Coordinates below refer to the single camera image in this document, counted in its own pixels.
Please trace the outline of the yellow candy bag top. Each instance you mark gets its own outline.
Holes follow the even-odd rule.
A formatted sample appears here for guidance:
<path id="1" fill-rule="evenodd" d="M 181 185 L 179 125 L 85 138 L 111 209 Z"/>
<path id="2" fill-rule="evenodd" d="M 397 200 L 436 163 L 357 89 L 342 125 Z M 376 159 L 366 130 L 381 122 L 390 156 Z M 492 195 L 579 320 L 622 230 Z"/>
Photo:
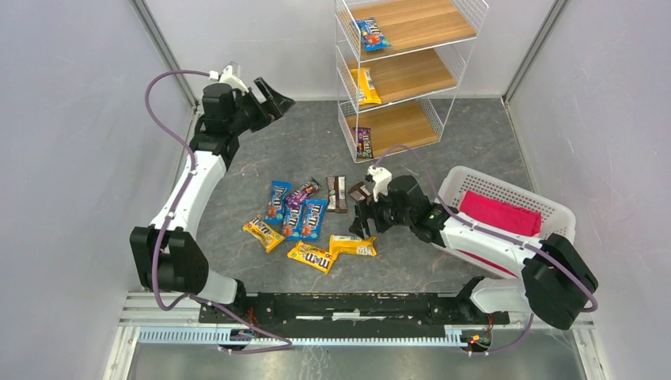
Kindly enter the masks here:
<path id="1" fill-rule="evenodd" d="M 371 69 L 367 66 L 360 69 L 350 69 L 353 79 L 357 82 L 359 105 L 381 105 L 380 98 L 373 83 Z"/>

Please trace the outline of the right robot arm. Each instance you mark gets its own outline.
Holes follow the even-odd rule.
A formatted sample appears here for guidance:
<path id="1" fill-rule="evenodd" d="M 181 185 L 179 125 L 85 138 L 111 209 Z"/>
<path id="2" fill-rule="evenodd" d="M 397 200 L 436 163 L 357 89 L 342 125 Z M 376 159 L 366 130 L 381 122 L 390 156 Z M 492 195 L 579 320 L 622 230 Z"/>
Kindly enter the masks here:
<path id="1" fill-rule="evenodd" d="M 516 234 L 492 225 L 463 207 L 430 200 L 410 175 L 376 168 L 366 181 L 373 191 L 356 203 L 351 233 L 370 238 L 404 226 L 420 241 L 494 273 L 461 291 L 478 311 L 530 313 L 568 330 L 597 308 L 597 278 L 562 234 Z"/>

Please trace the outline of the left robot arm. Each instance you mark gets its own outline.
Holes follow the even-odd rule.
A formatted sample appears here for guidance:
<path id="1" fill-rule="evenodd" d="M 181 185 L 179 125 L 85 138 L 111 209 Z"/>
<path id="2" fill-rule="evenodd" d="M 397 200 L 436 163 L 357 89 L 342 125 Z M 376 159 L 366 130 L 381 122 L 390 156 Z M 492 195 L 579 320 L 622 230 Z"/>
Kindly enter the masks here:
<path id="1" fill-rule="evenodd" d="M 172 291 L 204 302 L 233 305 L 243 283 L 210 269 L 195 240 L 205 207 L 225 176 L 239 137 L 282 118 L 295 101 L 272 89 L 263 78 L 254 81 L 263 95 L 232 81 L 216 82 L 203 90 L 203 113 L 191 141 L 179 139 L 188 160 L 180 179 L 148 226 L 136 226 L 130 245 L 140 283 L 151 291 Z"/>

